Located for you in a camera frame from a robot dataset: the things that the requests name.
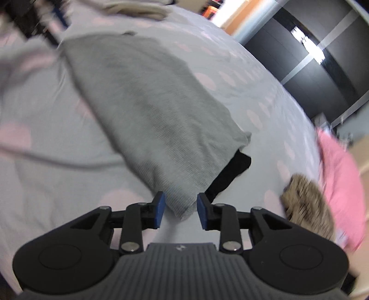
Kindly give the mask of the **grey and black raglan shirt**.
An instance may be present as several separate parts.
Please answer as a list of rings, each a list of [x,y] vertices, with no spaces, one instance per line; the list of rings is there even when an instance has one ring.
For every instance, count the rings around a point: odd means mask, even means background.
[[[60,45],[76,88],[132,172],[185,219],[251,165],[251,134],[152,38],[88,34]]]

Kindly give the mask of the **stack of folded clothes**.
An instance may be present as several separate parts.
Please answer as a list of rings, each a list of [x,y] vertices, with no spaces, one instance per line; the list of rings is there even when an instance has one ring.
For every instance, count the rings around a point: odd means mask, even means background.
[[[162,21],[171,13],[171,8],[165,1],[81,1],[81,3],[106,15],[121,14],[155,21]]]

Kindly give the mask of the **tan striped garment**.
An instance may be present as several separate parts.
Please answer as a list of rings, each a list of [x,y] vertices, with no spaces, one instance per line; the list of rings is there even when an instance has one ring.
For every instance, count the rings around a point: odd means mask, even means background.
[[[280,196],[286,218],[304,229],[335,240],[335,222],[320,188],[302,174],[292,175]]]

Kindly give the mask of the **pink pillow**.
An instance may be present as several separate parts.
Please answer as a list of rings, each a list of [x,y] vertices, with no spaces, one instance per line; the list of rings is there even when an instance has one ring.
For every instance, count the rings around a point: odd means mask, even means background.
[[[360,172],[353,156],[338,140],[316,129],[322,161],[323,194],[335,228],[345,237],[343,246],[355,251],[365,237],[366,206]]]

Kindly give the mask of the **black sliding wardrobe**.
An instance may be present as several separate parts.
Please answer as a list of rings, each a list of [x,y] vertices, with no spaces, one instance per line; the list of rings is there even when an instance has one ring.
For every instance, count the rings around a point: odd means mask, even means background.
[[[242,45],[310,119],[332,123],[368,92],[368,22],[347,1],[285,1]]]

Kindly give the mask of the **orange wooden door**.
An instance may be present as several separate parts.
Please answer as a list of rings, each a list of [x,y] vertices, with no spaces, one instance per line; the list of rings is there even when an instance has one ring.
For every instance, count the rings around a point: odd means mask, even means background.
[[[262,1],[210,1],[201,15],[232,36],[248,20]]]

